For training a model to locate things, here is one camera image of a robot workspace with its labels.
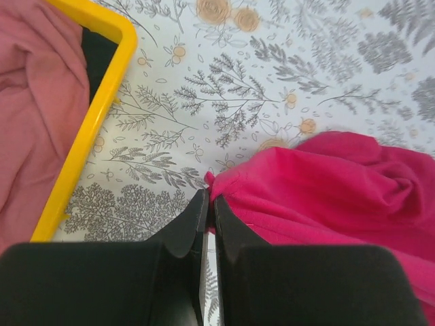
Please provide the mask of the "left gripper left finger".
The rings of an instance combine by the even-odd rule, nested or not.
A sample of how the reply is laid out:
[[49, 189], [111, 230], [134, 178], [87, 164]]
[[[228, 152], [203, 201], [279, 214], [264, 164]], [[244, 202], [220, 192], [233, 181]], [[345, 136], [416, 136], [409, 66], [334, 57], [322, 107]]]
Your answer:
[[140, 242], [29, 242], [1, 255], [2, 325], [202, 325], [207, 190]]

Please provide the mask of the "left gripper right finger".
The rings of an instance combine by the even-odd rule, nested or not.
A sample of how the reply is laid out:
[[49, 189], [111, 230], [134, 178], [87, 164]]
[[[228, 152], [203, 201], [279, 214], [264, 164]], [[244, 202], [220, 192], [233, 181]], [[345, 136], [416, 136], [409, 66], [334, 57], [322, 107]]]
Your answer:
[[214, 203], [224, 325], [427, 325], [396, 258], [370, 245], [267, 243]]

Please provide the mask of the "magenta t shirt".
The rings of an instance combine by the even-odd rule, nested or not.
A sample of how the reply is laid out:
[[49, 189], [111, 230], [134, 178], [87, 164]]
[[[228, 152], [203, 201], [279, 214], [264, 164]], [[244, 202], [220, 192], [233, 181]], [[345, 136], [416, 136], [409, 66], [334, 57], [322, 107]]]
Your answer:
[[352, 132], [272, 147], [205, 181], [273, 245], [379, 245], [434, 322], [434, 159]]

